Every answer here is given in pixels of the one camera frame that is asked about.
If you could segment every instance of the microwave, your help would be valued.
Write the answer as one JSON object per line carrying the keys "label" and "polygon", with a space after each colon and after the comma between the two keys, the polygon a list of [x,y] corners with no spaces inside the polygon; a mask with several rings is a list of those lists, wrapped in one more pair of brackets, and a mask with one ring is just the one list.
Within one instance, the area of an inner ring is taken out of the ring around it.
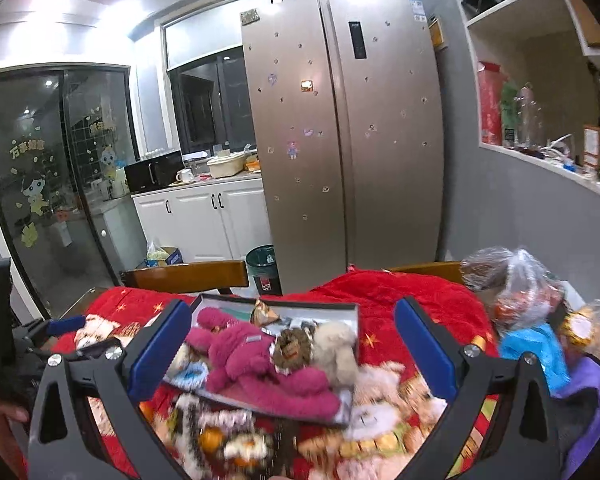
{"label": "microwave", "polygon": [[141,160],[125,166],[126,184],[131,193],[165,189],[176,181],[176,174],[183,168],[180,151]]}

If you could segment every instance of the finger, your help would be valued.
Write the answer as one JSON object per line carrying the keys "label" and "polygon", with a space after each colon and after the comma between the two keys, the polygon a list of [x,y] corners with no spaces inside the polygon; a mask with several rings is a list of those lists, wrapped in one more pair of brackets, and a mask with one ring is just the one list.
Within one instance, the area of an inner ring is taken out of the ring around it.
{"label": "finger", "polygon": [[9,423],[0,415],[0,456],[19,479],[26,479],[22,454]]}
{"label": "finger", "polygon": [[21,406],[15,404],[9,404],[8,402],[0,402],[0,413],[17,420],[18,422],[27,422],[29,420],[29,413]]}

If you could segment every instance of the countertop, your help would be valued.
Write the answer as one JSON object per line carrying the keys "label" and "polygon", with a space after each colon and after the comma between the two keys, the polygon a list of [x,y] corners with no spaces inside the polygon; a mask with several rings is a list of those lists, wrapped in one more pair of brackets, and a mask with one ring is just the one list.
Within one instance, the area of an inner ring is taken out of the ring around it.
{"label": "countertop", "polygon": [[224,178],[210,178],[207,180],[199,180],[197,182],[192,182],[191,184],[183,184],[182,186],[171,186],[165,187],[164,189],[157,189],[155,191],[147,191],[145,193],[134,193],[132,196],[147,196],[156,193],[162,193],[165,191],[172,191],[175,189],[188,189],[190,187],[199,187],[199,186],[209,186],[210,184],[222,184],[223,182],[238,182],[241,180],[254,180],[254,179],[262,179],[261,173],[251,173],[249,171],[241,171],[240,173],[235,174],[234,176],[226,176]]}

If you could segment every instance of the cardboard box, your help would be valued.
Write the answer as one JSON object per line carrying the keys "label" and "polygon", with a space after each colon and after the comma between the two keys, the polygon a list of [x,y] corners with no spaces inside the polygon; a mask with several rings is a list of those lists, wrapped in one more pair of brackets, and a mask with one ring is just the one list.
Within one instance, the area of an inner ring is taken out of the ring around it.
{"label": "cardboard box", "polygon": [[[316,320],[318,322],[342,321],[347,323],[356,333],[356,336],[358,336],[358,305],[355,303],[299,303],[296,301],[277,300],[266,300],[266,303],[275,310],[280,317]],[[252,298],[232,298],[230,296],[218,296],[215,294],[200,294],[192,304],[194,311],[191,316],[191,325],[194,326],[196,324],[198,312],[205,307],[221,308],[224,312],[231,314],[238,319],[248,320],[251,311],[254,309],[254,304],[255,300]],[[358,343],[356,343],[356,348],[354,348],[354,354],[356,355],[356,361],[358,361]],[[297,420],[321,425],[339,426],[342,428],[348,426],[351,418],[353,387],[341,388],[339,391],[334,391],[340,396],[342,406],[333,420],[313,420],[308,418],[298,418]],[[281,417],[280,415],[268,412],[266,406],[257,406],[230,397],[213,394],[206,391],[204,388],[197,389],[195,394],[213,402],[225,404],[234,408],[243,408],[251,410],[254,413],[275,416],[277,418],[290,418]]]}
{"label": "cardboard box", "polygon": [[166,267],[167,265],[175,265],[183,263],[182,253],[177,247],[163,247],[169,253],[166,260],[145,260],[144,264],[147,267]]}

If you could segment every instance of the refrigerator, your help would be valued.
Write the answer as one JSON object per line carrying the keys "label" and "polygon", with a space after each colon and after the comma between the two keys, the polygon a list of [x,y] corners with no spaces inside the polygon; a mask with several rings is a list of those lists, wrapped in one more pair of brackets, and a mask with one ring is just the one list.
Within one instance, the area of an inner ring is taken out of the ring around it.
{"label": "refrigerator", "polygon": [[443,123],[419,2],[296,0],[255,10],[242,40],[284,293],[349,264],[433,261]]}

